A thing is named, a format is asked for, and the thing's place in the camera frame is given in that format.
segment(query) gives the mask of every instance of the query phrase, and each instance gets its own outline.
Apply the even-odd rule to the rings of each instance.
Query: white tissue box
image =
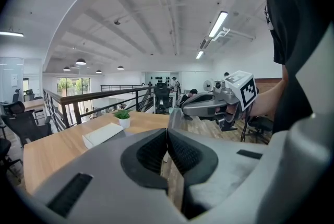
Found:
[[[123,128],[114,123],[110,123],[102,128],[99,128],[91,133],[82,136],[83,142],[88,149],[105,142],[112,138],[117,133],[121,132]]]

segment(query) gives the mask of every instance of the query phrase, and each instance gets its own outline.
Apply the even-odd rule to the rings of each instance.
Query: metal railing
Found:
[[[141,85],[101,85],[101,92],[140,88]]]
[[[136,111],[138,112],[147,111],[150,107],[153,106],[152,89],[154,89],[154,87],[143,87],[143,88],[140,87],[140,88],[131,88],[131,89],[123,89],[123,90],[102,91],[102,92],[75,95],[75,96],[69,96],[69,97],[61,97],[46,89],[43,90],[43,93],[44,93],[44,101],[45,101],[46,107],[59,132],[61,130],[71,127],[73,125],[72,123],[74,123],[72,119],[72,114],[70,113],[70,105],[71,107],[73,106],[76,124],[78,125],[82,123],[82,120],[81,120],[82,117],[101,112],[103,110],[109,109],[116,105],[119,105],[119,104],[122,104],[128,101],[132,101],[132,100],[135,100],[135,104],[130,107],[127,107],[127,109],[136,107]],[[146,90],[146,93],[144,95],[139,95],[138,93],[143,90]],[[121,94],[126,94],[126,93],[135,93],[135,96],[131,99],[117,102],[114,104],[110,104],[105,107],[90,111],[88,113],[81,114],[79,111],[80,102],[95,100],[95,99],[100,99],[100,98],[106,98],[106,97],[112,97],[115,95],[121,95]]]

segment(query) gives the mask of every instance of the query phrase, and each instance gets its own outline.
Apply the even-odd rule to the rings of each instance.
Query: potted plant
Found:
[[[118,121],[123,128],[130,127],[130,114],[128,110],[119,110],[113,113],[113,115],[118,118]]]

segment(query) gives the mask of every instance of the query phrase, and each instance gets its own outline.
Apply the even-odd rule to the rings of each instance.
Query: office desk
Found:
[[[44,117],[46,118],[44,99],[25,101],[23,104],[25,105],[25,111],[43,110]]]
[[[167,127],[169,122],[169,115],[134,111],[130,115],[131,125],[125,131],[132,134]],[[108,113],[26,144],[23,151],[23,171],[27,191],[33,193],[51,174],[87,151],[82,135],[106,126],[111,122],[118,124],[118,119],[112,113]]]

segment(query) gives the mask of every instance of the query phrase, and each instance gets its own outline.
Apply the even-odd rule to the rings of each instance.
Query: ceiling beam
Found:
[[[131,46],[136,48],[141,53],[146,53],[146,51],[139,46],[135,41],[133,41],[128,35],[126,35],[120,28],[117,28],[115,24],[107,22],[103,19],[103,17],[98,14],[96,11],[92,9],[88,9],[85,14],[92,18],[94,21],[98,22],[99,24],[103,25],[104,27],[108,28],[110,31],[114,32],[117,36],[125,40]]]
[[[59,46],[63,46],[65,48],[68,48],[68,49],[73,49],[75,48],[75,50],[77,51],[81,51],[81,52],[84,52],[84,53],[87,53],[87,54],[90,54],[90,55],[94,55],[94,56],[97,56],[97,57],[103,57],[103,58],[106,58],[106,59],[110,59],[110,60],[113,60],[113,61],[117,61],[117,59],[115,57],[112,57],[112,56],[108,56],[108,55],[105,55],[103,53],[99,53],[99,52],[96,52],[96,51],[93,51],[93,50],[88,50],[88,49],[84,49],[83,47],[81,46],[77,46],[77,45],[74,45],[74,44],[71,44],[71,43],[68,43],[66,41],[60,41],[58,43]]]
[[[160,54],[163,53],[162,48],[160,47],[157,39],[153,36],[153,34],[149,31],[147,24],[141,19],[139,13],[134,13],[132,6],[130,5],[128,0],[118,0],[119,3],[122,4],[124,9],[127,11],[128,14],[131,14],[133,20],[137,23],[137,25],[142,29],[144,34],[148,37],[148,39],[152,42],[153,46],[156,47]]]
[[[178,13],[176,9],[176,0],[166,0],[167,4],[171,5],[168,7],[170,17],[174,23],[174,37],[175,37],[175,55],[180,55],[180,24],[178,20]]]
[[[175,33],[175,21],[173,20],[172,8],[170,6],[170,0],[158,0],[160,7],[163,9],[166,19],[170,28],[169,35],[173,45],[174,54],[178,55],[176,49],[176,33]]]
[[[103,47],[105,47],[105,48],[107,48],[107,49],[109,49],[109,50],[112,50],[112,51],[114,51],[114,52],[117,52],[117,53],[119,53],[119,54],[121,54],[121,55],[125,55],[125,56],[127,56],[127,57],[130,57],[130,54],[128,54],[127,52],[125,52],[125,51],[123,51],[123,50],[117,48],[116,46],[114,46],[114,45],[112,45],[112,44],[109,44],[109,43],[105,42],[105,41],[102,40],[102,39],[99,39],[99,38],[96,37],[96,36],[93,36],[92,34],[85,33],[85,32],[80,31],[80,30],[78,30],[78,29],[76,29],[76,28],[74,28],[74,27],[69,27],[69,28],[67,29],[67,32],[69,32],[69,33],[71,33],[71,34],[74,34],[74,35],[76,35],[76,36],[78,36],[78,37],[82,37],[83,39],[89,40],[89,41],[91,41],[91,42],[94,42],[94,43],[96,43],[96,44],[98,44],[98,45],[101,45],[101,46],[103,46]]]

